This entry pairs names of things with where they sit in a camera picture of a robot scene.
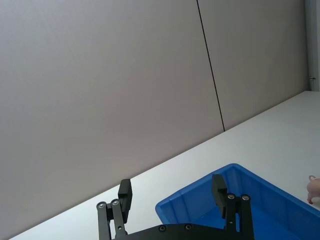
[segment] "white table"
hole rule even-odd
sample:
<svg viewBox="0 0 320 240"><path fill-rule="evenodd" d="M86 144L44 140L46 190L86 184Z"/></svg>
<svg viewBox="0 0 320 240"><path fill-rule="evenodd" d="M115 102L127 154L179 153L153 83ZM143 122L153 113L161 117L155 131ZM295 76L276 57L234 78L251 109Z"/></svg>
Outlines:
<svg viewBox="0 0 320 240"><path fill-rule="evenodd" d="M126 230L133 233L161 224L155 212L160 200L230 163L242 165L306 202L308 176L320 177L320 92L303 92L132 178L133 199ZM98 240L96 204L117 198L118 188L12 240ZM319 208L320 202L313 206Z"/></svg>

